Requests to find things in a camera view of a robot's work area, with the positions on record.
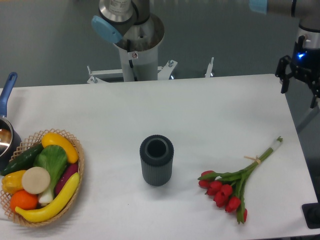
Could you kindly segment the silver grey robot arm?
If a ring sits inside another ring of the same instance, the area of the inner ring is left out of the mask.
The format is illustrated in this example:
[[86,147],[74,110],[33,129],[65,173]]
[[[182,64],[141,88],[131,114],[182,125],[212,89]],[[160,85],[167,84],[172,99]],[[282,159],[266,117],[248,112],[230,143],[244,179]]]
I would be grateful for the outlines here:
[[[253,12],[299,19],[291,56],[280,58],[275,76],[289,89],[299,80],[312,92],[310,107],[320,103],[320,2],[318,0],[251,0]],[[162,21],[150,12],[148,0],[101,0],[99,15],[91,20],[94,31],[119,50],[126,82],[158,80],[158,46],[164,38]]]

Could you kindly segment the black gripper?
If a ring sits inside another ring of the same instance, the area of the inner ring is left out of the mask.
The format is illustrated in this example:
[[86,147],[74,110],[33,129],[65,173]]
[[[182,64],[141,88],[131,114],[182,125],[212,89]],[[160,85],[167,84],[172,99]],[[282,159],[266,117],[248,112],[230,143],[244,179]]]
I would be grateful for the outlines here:
[[[293,74],[286,73],[289,64]],[[288,91],[292,76],[302,82],[311,82],[310,90],[313,97],[310,108],[314,109],[320,96],[320,48],[307,46],[307,36],[299,36],[293,48],[292,58],[285,55],[279,59],[275,76],[280,80],[282,94]]]

